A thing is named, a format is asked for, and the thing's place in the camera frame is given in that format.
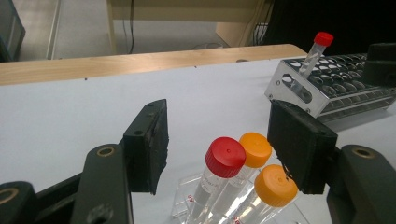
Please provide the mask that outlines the orange-capped test tube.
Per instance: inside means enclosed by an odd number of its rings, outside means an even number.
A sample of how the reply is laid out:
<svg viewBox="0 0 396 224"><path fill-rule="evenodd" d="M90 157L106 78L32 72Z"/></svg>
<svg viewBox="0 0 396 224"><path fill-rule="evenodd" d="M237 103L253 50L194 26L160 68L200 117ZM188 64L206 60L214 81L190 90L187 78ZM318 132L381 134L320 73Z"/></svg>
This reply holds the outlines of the orange-capped test tube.
<svg viewBox="0 0 396 224"><path fill-rule="evenodd" d="M249 179L256 170L262 168L272 154L268 140L260 133L245 133L239 143L245 150L246 161L239 173L229 179L215 200L205 224L221 224L227 220L226 215L233 202L240 196Z"/></svg>
<svg viewBox="0 0 396 224"><path fill-rule="evenodd" d="M288 205L297 191L281 165L267 165L256 176L253 190L233 213L231 224L263 224Z"/></svg>

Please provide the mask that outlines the clear acrylic tube rack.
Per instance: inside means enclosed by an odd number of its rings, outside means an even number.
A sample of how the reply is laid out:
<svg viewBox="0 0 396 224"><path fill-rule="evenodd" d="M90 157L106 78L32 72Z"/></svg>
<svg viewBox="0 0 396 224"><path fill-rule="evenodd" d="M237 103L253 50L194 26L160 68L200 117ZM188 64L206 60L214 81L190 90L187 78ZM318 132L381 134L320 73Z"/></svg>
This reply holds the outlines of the clear acrylic tube rack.
<svg viewBox="0 0 396 224"><path fill-rule="evenodd" d="M242 188L231 207L228 209L225 218L223 218L219 224L242 224L239 220L233 222L231 213L234 213L242 201L254 190L253 182L257 174L258 173L255 173ZM200 179L201 174L197 174L179 180L171 213L172 218L176 220L176 224L187 223L187 217L194 206L194 192L200 183ZM293 199L288 205L271 210L265 220L260 224L309 224L309 222L295 204L295 199Z"/></svg>

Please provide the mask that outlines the red-capped test tube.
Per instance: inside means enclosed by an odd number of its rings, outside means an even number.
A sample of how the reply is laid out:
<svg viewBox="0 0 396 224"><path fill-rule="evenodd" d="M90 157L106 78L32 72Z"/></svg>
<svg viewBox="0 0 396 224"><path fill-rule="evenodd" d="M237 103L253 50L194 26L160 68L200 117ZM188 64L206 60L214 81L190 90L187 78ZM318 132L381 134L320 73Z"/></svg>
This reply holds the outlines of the red-capped test tube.
<svg viewBox="0 0 396 224"><path fill-rule="evenodd" d="M205 154L205 169L195 192L191 195L191 208L186 224L199 224L218 197L225 182L235 177L246 161L243 146L231 137L219 137Z"/></svg>
<svg viewBox="0 0 396 224"><path fill-rule="evenodd" d="M314 38L314 43L309 50L302 66L299 69L299 74L308 78L313 71L316 63L322 56L323 52L333 42L333 35L326 32L318 32Z"/></svg>

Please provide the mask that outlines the light wooden furniture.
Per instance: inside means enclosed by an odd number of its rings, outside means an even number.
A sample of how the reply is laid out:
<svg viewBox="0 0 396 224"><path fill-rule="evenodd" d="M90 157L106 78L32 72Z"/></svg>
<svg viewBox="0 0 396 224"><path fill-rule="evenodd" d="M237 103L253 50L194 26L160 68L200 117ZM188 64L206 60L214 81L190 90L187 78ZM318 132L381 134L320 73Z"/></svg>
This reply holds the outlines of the light wooden furniture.
<svg viewBox="0 0 396 224"><path fill-rule="evenodd" d="M106 0L111 52L117 54L114 20L211 21L230 47L253 43L257 24L270 21L275 0Z"/></svg>

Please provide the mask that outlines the perforated metal tube rack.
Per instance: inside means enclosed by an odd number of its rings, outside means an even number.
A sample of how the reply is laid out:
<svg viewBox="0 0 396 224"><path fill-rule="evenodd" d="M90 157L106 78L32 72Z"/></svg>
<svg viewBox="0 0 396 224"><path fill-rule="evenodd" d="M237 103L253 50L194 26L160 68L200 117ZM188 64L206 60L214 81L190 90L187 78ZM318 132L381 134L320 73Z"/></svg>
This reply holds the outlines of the perforated metal tube rack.
<svg viewBox="0 0 396 224"><path fill-rule="evenodd" d="M302 58L282 60L265 95L295 104L322 122L386 109L396 102L396 88L364 83L365 59L364 53L322 57L307 78L299 75Z"/></svg>

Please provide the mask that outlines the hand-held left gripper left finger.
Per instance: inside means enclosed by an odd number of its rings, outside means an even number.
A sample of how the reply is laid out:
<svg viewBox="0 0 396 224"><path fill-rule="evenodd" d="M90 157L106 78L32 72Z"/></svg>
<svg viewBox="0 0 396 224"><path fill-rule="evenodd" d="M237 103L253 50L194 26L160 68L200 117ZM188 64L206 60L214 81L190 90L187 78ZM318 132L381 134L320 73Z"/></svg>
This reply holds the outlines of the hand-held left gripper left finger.
<svg viewBox="0 0 396 224"><path fill-rule="evenodd" d="M86 157L70 224L134 224L133 192L154 195L166 166L167 102L145 105L117 144Z"/></svg>

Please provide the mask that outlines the dark grey cabinet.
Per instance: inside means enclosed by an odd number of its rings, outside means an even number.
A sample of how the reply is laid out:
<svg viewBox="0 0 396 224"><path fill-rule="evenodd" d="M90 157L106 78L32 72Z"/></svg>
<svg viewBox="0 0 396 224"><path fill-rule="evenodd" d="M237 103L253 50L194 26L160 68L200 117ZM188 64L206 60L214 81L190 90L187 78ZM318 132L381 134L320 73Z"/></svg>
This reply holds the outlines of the dark grey cabinet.
<svg viewBox="0 0 396 224"><path fill-rule="evenodd" d="M12 0L0 0L0 63L19 59L25 28Z"/></svg>

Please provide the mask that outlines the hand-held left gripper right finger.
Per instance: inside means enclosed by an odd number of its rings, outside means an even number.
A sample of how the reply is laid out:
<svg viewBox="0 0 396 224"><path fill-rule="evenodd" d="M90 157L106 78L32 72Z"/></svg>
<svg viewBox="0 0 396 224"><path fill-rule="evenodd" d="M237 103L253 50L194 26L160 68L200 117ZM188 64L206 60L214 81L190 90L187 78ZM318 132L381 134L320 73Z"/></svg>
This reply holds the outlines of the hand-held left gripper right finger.
<svg viewBox="0 0 396 224"><path fill-rule="evenodd" d="M338 148L338 135L299 106L271 102L267 138L304 194L329 187L333 224L396 224L396 169L378 151Z"/></svg>

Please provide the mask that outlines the black curtain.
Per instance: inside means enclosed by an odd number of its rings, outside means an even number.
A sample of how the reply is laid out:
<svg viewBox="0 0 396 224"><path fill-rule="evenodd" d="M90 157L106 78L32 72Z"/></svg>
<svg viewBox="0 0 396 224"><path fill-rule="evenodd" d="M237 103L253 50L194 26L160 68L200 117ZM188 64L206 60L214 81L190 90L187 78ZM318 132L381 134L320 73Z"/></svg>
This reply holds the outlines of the black curtain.
<svg viewBox="0 0 396 224"><path fill-rule="evenodd" d="M309 51L319 32L333 35L326 55L396 43L396 0L275 0L262 43Z"/></svg>

